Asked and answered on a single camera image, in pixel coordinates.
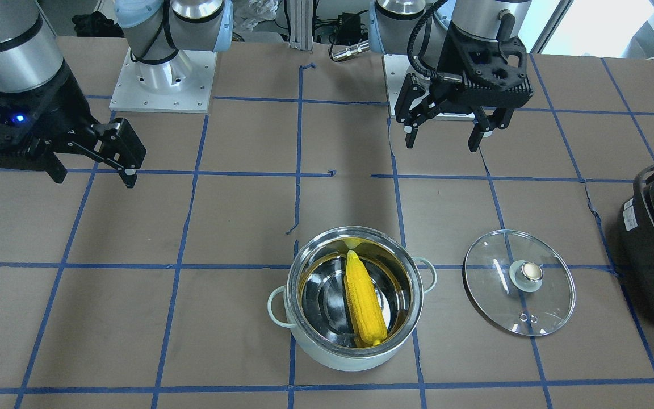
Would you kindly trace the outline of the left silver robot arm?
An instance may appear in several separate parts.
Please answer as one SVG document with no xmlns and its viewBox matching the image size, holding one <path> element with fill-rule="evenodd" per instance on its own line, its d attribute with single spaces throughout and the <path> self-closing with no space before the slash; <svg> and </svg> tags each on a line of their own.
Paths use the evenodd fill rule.
<svg viewBox="0 0 654 409">
<path fill-rule="evenodd" d="M 469 150 L 509 126 L 534 96 L 519 38 L 530 1 L 373 1 L 371 51 L 410 64 L 394 105 L 412 148 L 418 128 L 439 114 L 472 114 Z"/>
</svg>

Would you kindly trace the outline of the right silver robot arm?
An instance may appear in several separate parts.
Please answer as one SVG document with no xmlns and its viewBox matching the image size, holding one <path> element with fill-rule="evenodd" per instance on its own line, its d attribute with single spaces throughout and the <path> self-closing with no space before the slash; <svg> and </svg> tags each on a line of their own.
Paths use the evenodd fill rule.
<svg viewBox="0 0 654 409">
<path fill-rule="evenodd" d="M 233 2 L 116 1 L 114 10 L 129 54 L 111 107 L 207 112 L 204 58 L 229 49 Z M 126 119 L 94 118 L 38 3 L 0 1 L 0 168 L 62 183 L 60 153 L 104 163 L 132 188 L 147 150 Z"/>
</svg>

